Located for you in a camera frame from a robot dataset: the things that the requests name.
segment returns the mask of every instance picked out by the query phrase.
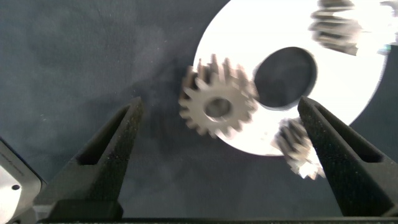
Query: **small gear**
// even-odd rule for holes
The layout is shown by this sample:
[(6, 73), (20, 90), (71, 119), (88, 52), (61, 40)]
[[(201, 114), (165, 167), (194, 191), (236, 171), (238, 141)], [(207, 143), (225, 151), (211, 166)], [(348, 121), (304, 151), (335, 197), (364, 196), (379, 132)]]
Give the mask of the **small gear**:
[(295, 174), (313, 180), (318, 175), (325, 177), (317, 152), (299, 118), (288, 119), (281, 124), (277, 143)]
[(255, 97), (256, 90), (241, 69), (232, 69), (227, 58), (219, 66), (212, 55), (207, 66), (199, 62), (197, 72), (188, 68), (179, 99), (180, 115), (200, 135), (209, 133), (215, 138), (220, 130), (228, 136), (229, 129), (240, 130), (241, 122), (251, 119)]

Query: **spur gear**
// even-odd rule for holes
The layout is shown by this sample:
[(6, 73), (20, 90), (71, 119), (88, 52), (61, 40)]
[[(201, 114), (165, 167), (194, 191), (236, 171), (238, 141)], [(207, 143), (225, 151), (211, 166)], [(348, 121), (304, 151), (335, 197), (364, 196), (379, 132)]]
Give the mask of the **spur gear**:
[(315, 180), (325, 177), (323, 167), (300, 118), (284, 120), (276, 136), (286, 162), (295, 174)]
[(398, 41), (397, 0), (320, 0), (312, 14), (315, 40), (322, 46), (350, 55), (389, 53)]
[(215, 138), (221, 131), (228, 136), (230, 129), (239, 131), (241, 123), (251, 119), (255, 96), (256, 90), (243, 70), (232, 69), (227, 58), (220, 66), (212, 55), (208, 65), (199, 61), (197, 71), (188, 68), (178, 101), (180, 115), (200, 135), (209, 133)]

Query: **dark fabric backdrop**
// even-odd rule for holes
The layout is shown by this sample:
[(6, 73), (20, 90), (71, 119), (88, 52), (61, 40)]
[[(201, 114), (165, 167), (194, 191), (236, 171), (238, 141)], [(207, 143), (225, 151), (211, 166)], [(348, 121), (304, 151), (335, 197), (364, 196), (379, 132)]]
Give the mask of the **dark fabric backdrop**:
[[(180, 80), (226, 2), (0, 1), (0, 136), (50, 181), (141, 96), (146, 115), (119, 198), (125, 217), (341, 215), (326, 179), (302, 180), (283, 158), (201, 138), (178, 117)], [(352, 125), (396, 161), (397, 55)]]

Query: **white disc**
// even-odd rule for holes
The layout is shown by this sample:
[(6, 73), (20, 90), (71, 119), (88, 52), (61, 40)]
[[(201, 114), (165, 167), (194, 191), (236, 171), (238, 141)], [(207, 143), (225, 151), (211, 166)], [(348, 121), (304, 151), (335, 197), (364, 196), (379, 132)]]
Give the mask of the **white disc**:
[[(306, 50), (317, 66), (317, 79), (308, 95), (346, 124), (365, 109), (377, 89), (384, 70), (385, 56), (360, 49), (358, 56), (328, 50), (312, 40), (308, 30), (315, 0), (232, 0), (212, 20), (198, 46), (194, 65), (210, 55), (228, 57), (240, 64), (250, 80), (260, 64), (272, 53), (286, 47)], [(269, 110), (258, 103), (258, 110), (242, 131), (217, 136), (236, 149), (262, 156), (281, 156), (274, 141), (279, 122), (297, 118), (297, 105), (287, 110)]]

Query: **black circular hole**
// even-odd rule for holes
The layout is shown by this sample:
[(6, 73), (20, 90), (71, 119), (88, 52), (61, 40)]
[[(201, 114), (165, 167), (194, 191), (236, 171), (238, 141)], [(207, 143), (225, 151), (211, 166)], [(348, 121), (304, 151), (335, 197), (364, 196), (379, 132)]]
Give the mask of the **black circular hole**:
[(13, 185), (12, 187), (11, 187), (13, 190), (18, 190), (18, 189), (20, 189), (20, 186), (19, 185)]
[(205, 107), (205, 113), (211, 118), (222, 118), (230, 114), (232, 110), (231, 102), (224, 98), (215, 98)]
[(259, 102), (270, 108), (291, 108), (307, 96), (317, 79), (312, 56), (298, 47), (287, 47), (263, 61), (254, 77)]

